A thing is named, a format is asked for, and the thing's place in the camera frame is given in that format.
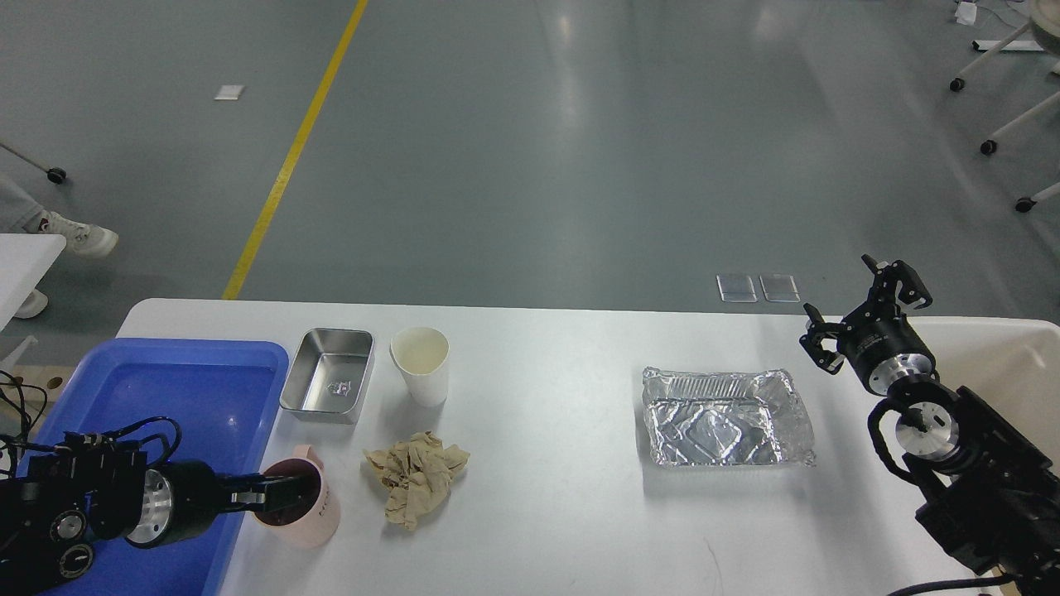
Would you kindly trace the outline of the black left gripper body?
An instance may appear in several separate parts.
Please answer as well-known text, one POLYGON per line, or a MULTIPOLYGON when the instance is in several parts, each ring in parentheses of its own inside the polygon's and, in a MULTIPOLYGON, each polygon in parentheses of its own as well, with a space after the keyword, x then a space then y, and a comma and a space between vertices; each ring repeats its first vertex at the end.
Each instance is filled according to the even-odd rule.
POLYGON ((151 550, 208 531, 215 518, 242 512, 234 495, 248 490, 253 475, 214 471, 201 460, 158 464, 145 472, 139 521, 124 540, 151 550))

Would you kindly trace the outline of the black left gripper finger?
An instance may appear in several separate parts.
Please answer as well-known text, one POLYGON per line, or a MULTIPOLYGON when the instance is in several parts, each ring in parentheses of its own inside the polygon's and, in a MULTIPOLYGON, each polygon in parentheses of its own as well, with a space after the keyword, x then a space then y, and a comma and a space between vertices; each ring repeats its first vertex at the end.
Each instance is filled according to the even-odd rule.
POLYGON ((254 474, 249 490, 264 497, 315 497, 322 486, 315 470, 281 474, 254 474))
POLYGON ((299 495, 265 493, 228 494, 229 512, 248 512, 269 526, 286 526, 305 518, 320 497, 319 493, 299 495))

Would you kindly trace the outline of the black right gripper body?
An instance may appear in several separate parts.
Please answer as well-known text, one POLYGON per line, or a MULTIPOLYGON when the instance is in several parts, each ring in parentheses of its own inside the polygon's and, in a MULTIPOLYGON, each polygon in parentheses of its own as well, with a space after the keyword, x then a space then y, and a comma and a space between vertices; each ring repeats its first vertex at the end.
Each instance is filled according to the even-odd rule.
POLYGON ((885 396, 904 376, 932 376, 934 354, 905 318, 844 322, 837 350, 867 392, 885 396))

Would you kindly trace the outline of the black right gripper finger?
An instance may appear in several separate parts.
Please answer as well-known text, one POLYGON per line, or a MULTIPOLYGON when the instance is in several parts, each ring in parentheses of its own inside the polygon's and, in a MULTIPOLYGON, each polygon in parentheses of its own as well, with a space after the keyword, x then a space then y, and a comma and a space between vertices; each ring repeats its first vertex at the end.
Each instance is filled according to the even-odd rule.
POLYGON ((807 314, 807 329, 806 333, 800 336, 799 344, 817 368, 826 371, 830 376, 835 376, 843 366, 845 355, 838 350, 824 348, 824 343, 826 340, 838 341, 850 334, 853 328, 845 322, 825 320, 819 309, 810 305, 810 303, 803 303, 803 310, 807 314))
POLYGON ((905 316, 906 306, 922 310, 932 305, 932 295, 923 279, 905 261, 885 262, 870 255, 862 255, 860 260, 874 275, 860 306, 863 320, 894 320, 905 316))

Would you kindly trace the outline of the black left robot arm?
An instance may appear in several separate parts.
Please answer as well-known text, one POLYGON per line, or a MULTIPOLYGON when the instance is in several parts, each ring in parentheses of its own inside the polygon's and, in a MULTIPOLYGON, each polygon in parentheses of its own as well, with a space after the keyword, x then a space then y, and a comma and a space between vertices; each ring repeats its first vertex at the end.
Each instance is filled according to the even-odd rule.
POLYGON ((24 475, 2 483, 4 595, 35 595, 80 579, 94 566, 98 541, 155 550, 197 538, 227 514, 295 523, 325 498, 315 461, 224 474, 201 460, 175 460, 179 424, 171 436, 135 436, 151 423, 66 431, 56 445, 3 436, 6 446, 31 452, 24 475))

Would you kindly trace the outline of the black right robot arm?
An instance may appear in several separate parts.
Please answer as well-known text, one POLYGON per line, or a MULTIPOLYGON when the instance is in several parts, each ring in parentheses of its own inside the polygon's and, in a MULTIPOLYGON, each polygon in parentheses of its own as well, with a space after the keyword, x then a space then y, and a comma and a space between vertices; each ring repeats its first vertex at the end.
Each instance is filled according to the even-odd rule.
POLYGON ((901 589, 920 595, 1013 584, 1022 595, 1059 589, 1058 478, 1053 461, 968 387, 942 384, 934 354, 903 310, 928 308, 930 291, 905 261, 860 259, 872 274, 865 301, 830 322, 805 304, 799 343, 826 373, 849 363, 879 402, 867 419, 872 449, 924 504, 917 522, 974 573, 901 589))

